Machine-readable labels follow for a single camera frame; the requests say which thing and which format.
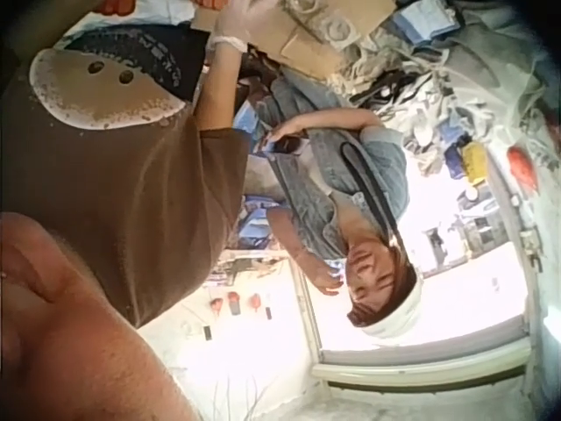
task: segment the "white glove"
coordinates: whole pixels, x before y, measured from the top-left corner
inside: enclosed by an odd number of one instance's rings
[[[247,51],[251,32],[261,25],[279,0],[230,0],[220,11],[209,37],[208,48],[227,42],[242,53]]]

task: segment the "white cap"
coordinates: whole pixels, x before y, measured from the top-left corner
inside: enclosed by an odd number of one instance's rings
[[[409,332],[421,315],[422,292],[423,279],[417,274],[415,286],[405,301],[381,321],[362,327],[362,332],[379,339],[380,345],[396,345],[396,339]]]

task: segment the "brown t-shirt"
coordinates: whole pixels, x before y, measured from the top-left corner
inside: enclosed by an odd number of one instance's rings
[[[248,149],[242,132],[198,132],[190,107],[135,69],[46,50],[3,94],[2,207],[63,238],[139,327],[217,262]]]

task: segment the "light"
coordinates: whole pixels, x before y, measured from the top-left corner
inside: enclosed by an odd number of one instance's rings
[[[549,306],[543,324],[550,331],[551,336],[561,344],[561,310]]]

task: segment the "yellow object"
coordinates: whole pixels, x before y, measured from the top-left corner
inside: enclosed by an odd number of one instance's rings
[[[471,142],[461,151],[467,180],[471,185],[478,184],[487,178],[487,157],[485,147],[479,142]]]

